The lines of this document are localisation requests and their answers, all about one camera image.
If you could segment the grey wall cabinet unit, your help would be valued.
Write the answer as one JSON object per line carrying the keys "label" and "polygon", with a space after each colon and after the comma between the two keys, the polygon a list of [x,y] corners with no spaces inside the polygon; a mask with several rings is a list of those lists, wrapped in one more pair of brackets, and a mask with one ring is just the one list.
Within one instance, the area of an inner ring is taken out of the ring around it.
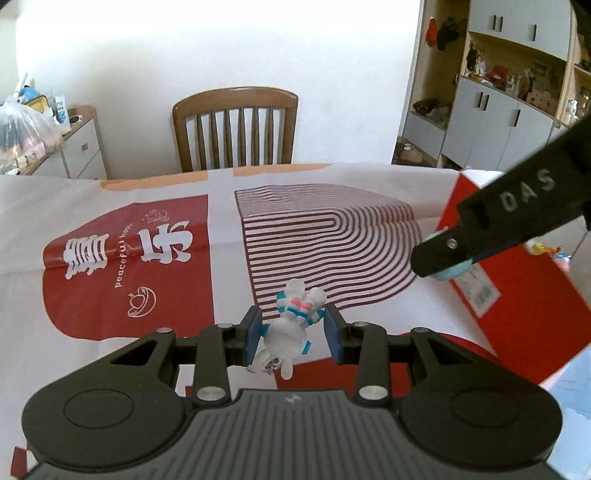
{"label": "grey wall cabinet unit", "polygon": [[590,116],[587,1],[424,1],[394,162],[507,171]]}

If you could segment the white astronaut rabbit figure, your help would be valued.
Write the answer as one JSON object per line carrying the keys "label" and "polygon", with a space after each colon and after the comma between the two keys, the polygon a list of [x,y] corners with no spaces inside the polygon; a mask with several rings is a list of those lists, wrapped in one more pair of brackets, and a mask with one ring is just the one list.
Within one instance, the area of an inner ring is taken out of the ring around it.
{"label": "white astronaut rabbit figure", "polygon": [[280,316],[263,324],[260,337],[263,347],[256,353],[249,371],[273,374],[280,371],[283,380],[294,375],[294,360],[311,349],[307,329],[325,317],[325,291],[308,289],[301,279],[287,281],[276,295],[276,311]]}

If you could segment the white cardboard box red rim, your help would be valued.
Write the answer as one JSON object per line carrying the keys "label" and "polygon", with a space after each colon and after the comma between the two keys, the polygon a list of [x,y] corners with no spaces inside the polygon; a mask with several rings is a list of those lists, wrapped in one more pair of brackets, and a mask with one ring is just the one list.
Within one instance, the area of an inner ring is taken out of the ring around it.
{"label": "white cardboard box red rim", "polygon": [[451,299],[432,328],[534,383],[590,343],[590,307],[549,255],[512,248],[443,286]]}

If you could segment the brown wooden chair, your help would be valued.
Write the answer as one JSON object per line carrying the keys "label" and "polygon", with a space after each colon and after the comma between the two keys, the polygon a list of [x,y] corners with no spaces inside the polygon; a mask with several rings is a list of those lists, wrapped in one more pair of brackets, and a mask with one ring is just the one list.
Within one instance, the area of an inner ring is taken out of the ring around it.
{"label": "brown wooden chair", "polygon": [[186,97],[172,107],[184,173],[290,164],[298,97],[271,87],[233,87]]}

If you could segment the teal round digital timer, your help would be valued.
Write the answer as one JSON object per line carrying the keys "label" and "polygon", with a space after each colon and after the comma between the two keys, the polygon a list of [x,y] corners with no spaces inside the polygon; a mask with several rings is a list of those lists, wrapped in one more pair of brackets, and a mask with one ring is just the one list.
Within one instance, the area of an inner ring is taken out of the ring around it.
{"label": "teal round digital timer", "polygon": [[425,242],[440,240],[434,254],[435,264],[430,266],[429,277],[437,280],[450,280],[466,273],[474,263],[465,247],[461,233],[441,230],[428,235]]}

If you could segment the red white patterned tablecloth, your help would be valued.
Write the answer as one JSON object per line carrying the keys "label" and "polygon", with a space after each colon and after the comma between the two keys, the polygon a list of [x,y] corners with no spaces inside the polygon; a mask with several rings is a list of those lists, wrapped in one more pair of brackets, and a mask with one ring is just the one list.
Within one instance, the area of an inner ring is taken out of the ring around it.
{"label": "red white patterned tablecloth", "polygon": [[448,282],[408,261],[454,191],[454,171],[394,165],[245,167],[143,180],[1,181],[1,475],[33,457],[21,430],[41,387],[161,327],[197,335],[256,303],[245,236],[294,241],[270,271],[325,290],[348,320],[426,325],[494,352]]}

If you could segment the white drawer cabinet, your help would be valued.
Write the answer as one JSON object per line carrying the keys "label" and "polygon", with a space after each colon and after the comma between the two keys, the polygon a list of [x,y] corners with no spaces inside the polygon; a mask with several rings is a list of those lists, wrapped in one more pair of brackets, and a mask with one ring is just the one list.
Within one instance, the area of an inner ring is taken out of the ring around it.
{"label": "white drawer cabinet", "polygon": [[63,136],[59,149],[26,167],[22,175],[82,180],[106,180],[107,169],[102,156],[102,142],[96,110],[90,105],[73,107],[70,116],[79,120]]}

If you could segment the clear plastic bag of items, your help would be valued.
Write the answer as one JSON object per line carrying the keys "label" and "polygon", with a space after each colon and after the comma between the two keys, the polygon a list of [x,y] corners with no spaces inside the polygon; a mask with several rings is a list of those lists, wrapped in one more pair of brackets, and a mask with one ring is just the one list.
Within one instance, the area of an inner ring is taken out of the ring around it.
{"label": "clear plastic bag of items", "polygon": [[62,143],[47,98],[30,86],[9,96],[1,106],[1,174],[22,170],[55,152]]}

